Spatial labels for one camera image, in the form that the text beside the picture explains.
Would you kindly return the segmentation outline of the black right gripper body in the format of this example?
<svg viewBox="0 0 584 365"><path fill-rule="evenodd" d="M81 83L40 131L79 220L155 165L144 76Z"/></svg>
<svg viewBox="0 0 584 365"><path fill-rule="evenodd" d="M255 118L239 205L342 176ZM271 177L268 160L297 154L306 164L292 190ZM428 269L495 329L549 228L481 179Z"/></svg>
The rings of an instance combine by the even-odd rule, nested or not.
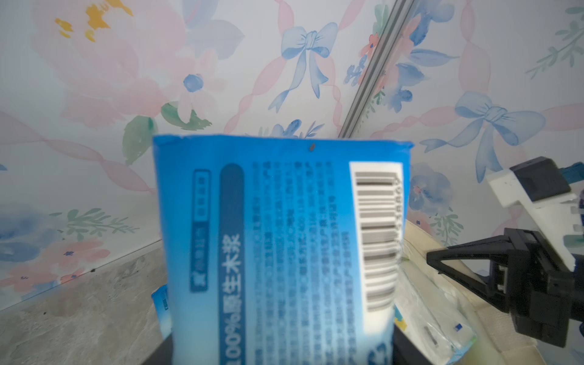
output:
<svg viewBox="0 0 584 365"><path fill-rule="evenodd" d="M488 246L488 303L509 313L519 334L565 347L570 320L583 321L583 255L567 269L540 233L516 229Z"/></svg>

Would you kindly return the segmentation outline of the white tissue pack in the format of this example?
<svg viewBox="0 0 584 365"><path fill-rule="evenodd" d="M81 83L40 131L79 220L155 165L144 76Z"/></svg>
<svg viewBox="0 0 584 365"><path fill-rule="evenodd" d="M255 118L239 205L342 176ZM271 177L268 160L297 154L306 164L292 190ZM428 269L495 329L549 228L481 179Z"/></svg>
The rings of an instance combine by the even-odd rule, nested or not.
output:
<svg viewBox="0 0 584 365"><path fill-rule="evenodd" d="M455 364L476 342L454 299L408 260L399 266L395 324L432 364Z"/></svg>

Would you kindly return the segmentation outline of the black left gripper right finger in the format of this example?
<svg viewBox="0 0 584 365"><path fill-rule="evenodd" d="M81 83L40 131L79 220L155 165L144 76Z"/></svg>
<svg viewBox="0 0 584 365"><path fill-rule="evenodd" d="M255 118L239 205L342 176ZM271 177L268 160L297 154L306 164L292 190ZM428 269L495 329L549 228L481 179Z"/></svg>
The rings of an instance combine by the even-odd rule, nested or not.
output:
<svg viewBox="0 0 584 365"><path fill-rule="evenodd" d="M432 365L397 325L394 326L392 340L393 365Z"/></svg>

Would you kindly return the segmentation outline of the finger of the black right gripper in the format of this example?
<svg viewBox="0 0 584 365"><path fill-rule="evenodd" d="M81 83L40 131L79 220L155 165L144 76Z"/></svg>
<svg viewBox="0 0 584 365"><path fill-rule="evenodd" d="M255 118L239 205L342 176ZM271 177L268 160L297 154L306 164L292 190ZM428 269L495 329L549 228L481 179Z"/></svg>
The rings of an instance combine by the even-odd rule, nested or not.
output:
<svg viewBox="0 0 584 365"><path fill-rule="evenodd" d="M453 279L465 289L503 313L509 311L506 296L508 250L511 241L505 236L496 236L426 254L427 264L441 275ZM488 273L472 278L453 267L455 261L483 261L489 264Z"/></svg>

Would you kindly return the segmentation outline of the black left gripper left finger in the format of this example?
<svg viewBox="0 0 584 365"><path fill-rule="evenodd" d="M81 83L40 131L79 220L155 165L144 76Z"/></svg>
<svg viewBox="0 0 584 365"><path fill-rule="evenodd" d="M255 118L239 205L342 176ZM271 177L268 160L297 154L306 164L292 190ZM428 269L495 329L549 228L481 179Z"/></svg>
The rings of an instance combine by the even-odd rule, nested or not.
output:
<svg viewBox="0 0 584 365"><path fill-rule="evenodd" d="M169 335L143 362L142 365L171 365L173 336Z"/></svg>

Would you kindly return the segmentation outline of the cream canvas bag starry print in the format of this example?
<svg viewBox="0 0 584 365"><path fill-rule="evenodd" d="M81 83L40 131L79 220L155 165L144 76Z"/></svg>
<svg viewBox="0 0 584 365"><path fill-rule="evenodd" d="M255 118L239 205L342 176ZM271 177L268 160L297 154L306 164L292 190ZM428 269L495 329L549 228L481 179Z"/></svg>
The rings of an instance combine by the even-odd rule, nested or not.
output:
<svg viewBox="0 0 584 365"><path fill-rule="evenodd" d="M516 333L511 316L492 307L476 294L445 275L440 275L426 263L430 251L441 248L427 232L410 221L405 223L403 241L405 257L440 289L447 299L468 319L477 340L458 361L459 364L543 364L537 342Z"/></svg>

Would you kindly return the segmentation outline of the blue tissue pack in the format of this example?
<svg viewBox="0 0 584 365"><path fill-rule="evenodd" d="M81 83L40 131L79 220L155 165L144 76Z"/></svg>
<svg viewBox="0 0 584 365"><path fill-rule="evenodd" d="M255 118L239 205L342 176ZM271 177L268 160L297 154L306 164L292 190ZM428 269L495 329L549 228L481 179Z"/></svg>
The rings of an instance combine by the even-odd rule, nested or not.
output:
<svg viewBox="0 0 584 365"><path fill-rule="evenodd" d="M158 135L174 364L390 364L412 144Z"/></svg>

